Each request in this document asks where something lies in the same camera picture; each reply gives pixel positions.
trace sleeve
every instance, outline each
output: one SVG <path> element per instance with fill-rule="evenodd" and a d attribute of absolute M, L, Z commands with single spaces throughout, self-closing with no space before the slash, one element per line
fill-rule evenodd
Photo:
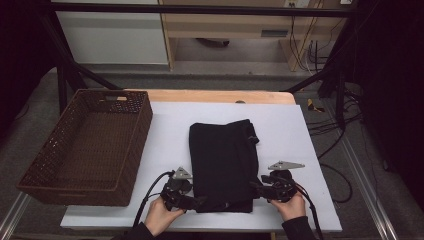
<path fill-rule="evenodd" d="M 147 229 L 144 223 L 140 223 L 137 227 L 131 229 L 124 235 L 115 236 L 111 240 L 152 240 L 153 235 Z"/>
<path fill-rule="evenodd" d="M 293 218 L 281 226 L 290 240 L 316 240 L 306 216 Z"/>

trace white table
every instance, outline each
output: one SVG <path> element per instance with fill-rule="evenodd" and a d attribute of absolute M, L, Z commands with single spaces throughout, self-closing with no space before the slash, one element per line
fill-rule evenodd
<path fill-rule="evenodd" d="M 195 102 L 152 102 L 153 120 L 144 148 L 132 199 L 128 207 L 69 206 L 61 226 L 72 229 L 122 229 L 132 226 L 137 210 L 153 181 L 163 172 L 182 166 L 191 171 L 189 127 L 195 122 L 227 124 L 250 119 L 260 142 L 258 176 L 269 174 L 278 161 L 303 163 L 293 169 L 293 179 L 306 188 L 316 206 L 322 231 L 341 231 L 339 218 L 323 178 L 306 124 L 297 105 Z M 164 177 L 152 193 L 162 190 Z M 145 219 L 149 203 L 141 220 Z M 307 208 L 312 229 L 312 214 Z M 202 213 L 188 211 L 169 231 L 282 231 L 281 217 L 265 199 L 254 200 L 252 213 Z"/>

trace floor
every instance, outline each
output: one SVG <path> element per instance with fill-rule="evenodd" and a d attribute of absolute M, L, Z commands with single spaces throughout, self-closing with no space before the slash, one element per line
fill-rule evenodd
<path fill-rule="evenodd" d="M 323 49 L 320 56 L 325 57 L 327 53 L 328 49 Z M 275 40 L 231 39 L 230 44 L 223 47 L 219 43 L 183 39 L 179 42 L 176 60 L 172 71 L 154 67 L 137 71 L 130 67 L 118 73 L 102 69 L 101 66 L 95 66 L 95 69 L 111 82 L 128 88 L 267 91 L 284 90 L 314 72 L 311 69 L 290 72 Z M 96 86 L 92 81 L 87 83 L 90 87 Z M 317 155 L 321 155 L 333 145 L 339 136 L 337 130 L 325 134 L 321 134 L 322 128 L 312 130 L 317 123 L 332 121 L 334 99 L 319 99 L 316 93 L 319 85 L 320 82 L 311 84 L 295 94 L 296 102 L 301 106 L 311 129 L 311 139 Z M 354 85 L 349 85 L 348 88 L 358 91 L 358 87 Z M 324 112 L 308 109 L 308 99 L 313 101 L 316 108 L 324 108 Z M 360 114 L 354 99 L 346 99 L 345 109 L 346 119 Z M 14 186 L 58 120 L 54 73 L 47 74 L 42 79 L 20 116 L 12 125 L 9 135 L 0 141 L 0 218 L 5 218 L 11 209 L 19 194 Z M 363 168 L 368 180 L 366 187 L 375 193 L 371 200 L 367 201 L 364 187 L 361 186 L 364 183 L 356 177 L 352 158 Z M 409 195 L 402 179 L 396 173 L 383 169 L 384 159 L 372 136 L 368 134 L 366 123 L 361 119 L 348 124 L 343 140 L 320 161 L 337 170 L 336 172 L 328 167 L 322 168 L 335 200 L 349 196 L 349 186 L 343 176 L 351 183 L 353 193 L 348 202 L 335 204 L 343 231 L 327 233 L 326 239 L 424 239 L 423 212 Z M 373 213 L 370 204 L 381 208 L 377 208 L 377 212 Z M 46 206 L 36 200 L 30 200 L 14 229 L 12 239 L 108 239 L 117 233 L 61 229 L 59 224 L 65 210 L 65 206 Z M 382 213 L 387 215 L 388 222 L 376 221 L 376 216 Z M 390 229 L 394 229 L 396 238 L 387 237 L 391 236 L 386 232 Z M 277 239 L 285 239 L 284 234 L 278 234 Z"/>

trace wicker basket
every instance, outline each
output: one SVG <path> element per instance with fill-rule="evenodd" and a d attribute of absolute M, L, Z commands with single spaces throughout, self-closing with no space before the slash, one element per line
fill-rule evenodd
<path fill-rule="evenodd" d="M 45 204 L 128 206 L 152 115 L 147 92 L 78 90 L 17 188 Z"/>

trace hand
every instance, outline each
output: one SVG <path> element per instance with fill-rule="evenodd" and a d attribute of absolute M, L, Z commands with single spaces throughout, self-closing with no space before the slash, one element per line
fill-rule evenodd
<path fill-rule="evenodd" d="M 163 202 L 162 197 L 158 197 L 150 203 L 149 212 L 147 213 L 146 225 L 147 229 L 154 237 L 165 231 L 177 217 L 183 215 L 185 210 L 178 209 L 176 211 L 168 211 Z"/>
<path fill-rule="evenodd" d="M 306 216 L 305 200 L 300 192 L 297 192 L 290 201 L 286 203 L 271 200 L 271 204 L 278 209 L 284 221 Z"/>

